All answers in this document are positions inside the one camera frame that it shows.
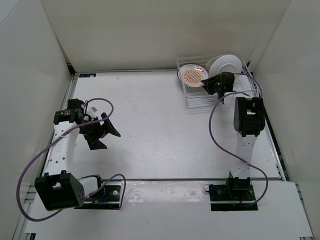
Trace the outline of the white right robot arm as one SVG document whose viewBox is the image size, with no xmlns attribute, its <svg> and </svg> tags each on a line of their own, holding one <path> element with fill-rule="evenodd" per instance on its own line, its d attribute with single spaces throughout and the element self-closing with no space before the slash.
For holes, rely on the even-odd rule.
<svg viewBox="0 0 320 240">
<path fill-rule="evenodd" d="M 239 160 L 239 163 L 229 171 L 225 184 L 209 185 L 208 193 L 213 201 L 255 200 L 250 169 L 253 168 L 251 161 L 255 143 L 266 124 L 265 107 L 262 96 L 249 96 L 245 92 L 233 89 L 235 76 L 231 72 L 222 72 L 202 80 L 204 90 L 209 95 L 217 94 L 219 104 L 223 104 L 228 97 L 234 97 L 235 153 L 223 148 L 215 139 L 213 143 L 223 152 Z"/>
</svg>

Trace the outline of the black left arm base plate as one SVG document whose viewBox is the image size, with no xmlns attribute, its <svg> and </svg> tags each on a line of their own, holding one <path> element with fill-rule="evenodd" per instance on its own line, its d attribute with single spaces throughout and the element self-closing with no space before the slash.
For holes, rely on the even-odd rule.
<svg viewBox="0 0 320 240">
<path fill-rule="evenodd" d="M 86 198 L 82 208 L 86 210 L 120 210 L 126 187 L 125 180 L 111 181 L 99 193 Z"/>
</svg>

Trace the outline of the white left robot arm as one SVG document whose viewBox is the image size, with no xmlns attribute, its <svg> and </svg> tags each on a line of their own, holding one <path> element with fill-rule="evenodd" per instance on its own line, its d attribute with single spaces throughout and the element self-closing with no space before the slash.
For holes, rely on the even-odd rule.
<svg viewBox="0 0 320 240">
<path fill-rule="evenodd" d="M 92 151 L 107 149 L 101 142 L 106 135 L 120 137 L 105 112 L 97 117 L 87 106 L 80 99 L 69 99 L 66 109 L 54 115 L 54 145 L 43 176 L 37 177 L 34 184 L 48 211 L 81 208 L 86 201 L 98 203 L 108 199 L 99 175 L 77 179 L 71 173 L 78 135 L 84 136 Z"/>
</svg>

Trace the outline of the white green-rimmed plate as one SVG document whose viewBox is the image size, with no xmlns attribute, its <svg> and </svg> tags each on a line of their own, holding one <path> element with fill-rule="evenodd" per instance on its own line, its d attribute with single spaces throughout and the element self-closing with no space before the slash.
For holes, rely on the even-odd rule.
<svg viewBox="0 0 320 240">
<path fill-rule="evenodd" d="M 218 58 L 220 58 L 220 56 L 216 56 L 216 57 L 210 59 L 210 60 L 205 64 L 205 68 L 206 68 L 207 71 L 210 70 L 211 66 L 213 65 L 213 63 L 214 63 Z"/>
</svg>

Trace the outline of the white wire dish rack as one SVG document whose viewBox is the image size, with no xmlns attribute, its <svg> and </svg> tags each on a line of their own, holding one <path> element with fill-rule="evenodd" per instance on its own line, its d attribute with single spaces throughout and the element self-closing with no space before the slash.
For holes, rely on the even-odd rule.
<svg viewBox="0 0 320 240">
<path fill-rule="evenodd" d="M 199 55 L 199 56 L 189 56 L 189 57 L 179 57 L 176 60 L 177 64 L 177 78 L 178 78 L 178 69 L 180 66 L 184 64 L 197 64 L 205 68 L 206 63 L 217 56 L 223 55 L 235 55 L 242 62 L 242 70 L 241 73 L 234 73 L 234 84 L 233 89 L 236 92 L 243 92 L 248 94 L 249 96 L 258 96 L 259 95 L 259 87 L 252 80 L 253 74 L 249 70 L 250 62 L 246 61 L 240 53 L 216 53 L 211 55 Z M 184 97 L 186 99 L 186 105 L 189 109 L 202 109 L 202 108 L 210 108 L 216 103 L 218 100 L 218 94 L 215 93 L 213 95 L 207 94 L 207 92 L 202 87 L 189 87 L 184 85 L 182 82 L 182 89 L 184 93 Z"/>
</svg>

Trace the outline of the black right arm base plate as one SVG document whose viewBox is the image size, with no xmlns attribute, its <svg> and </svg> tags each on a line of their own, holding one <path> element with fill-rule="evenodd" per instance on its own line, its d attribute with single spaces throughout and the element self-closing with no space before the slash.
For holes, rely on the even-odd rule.
<svg viewBox="0 0 320 240">
<path fill-rule="evenodd" d="M 228 192 L 225 184 L 210 184 L 209 198 L 212 212 L 258 211 L 252 185 L 245 191 Z"/>
</svg>

